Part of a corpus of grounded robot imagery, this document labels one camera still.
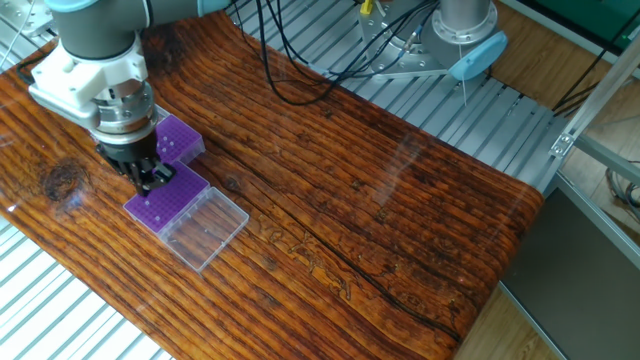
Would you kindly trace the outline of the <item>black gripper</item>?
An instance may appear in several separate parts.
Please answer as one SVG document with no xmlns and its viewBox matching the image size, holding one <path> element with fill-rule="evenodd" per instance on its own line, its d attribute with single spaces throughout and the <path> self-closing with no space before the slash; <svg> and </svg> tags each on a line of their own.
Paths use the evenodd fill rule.
<svg viewBox="0 0 640 360">
<path fill-rule="evenodd" d="M 176 175 L 173 166 L 159 159 L 155 132 L 124 145 L 99 142 L 96 151 L 119 175 L 125 176 L 134 185 L 138 194 L 143 196 L 148 196 L 153 190 L 167 185 Z M 142 181 L 141 172 L 135 163 L 142 164 Z"/>
</svg>

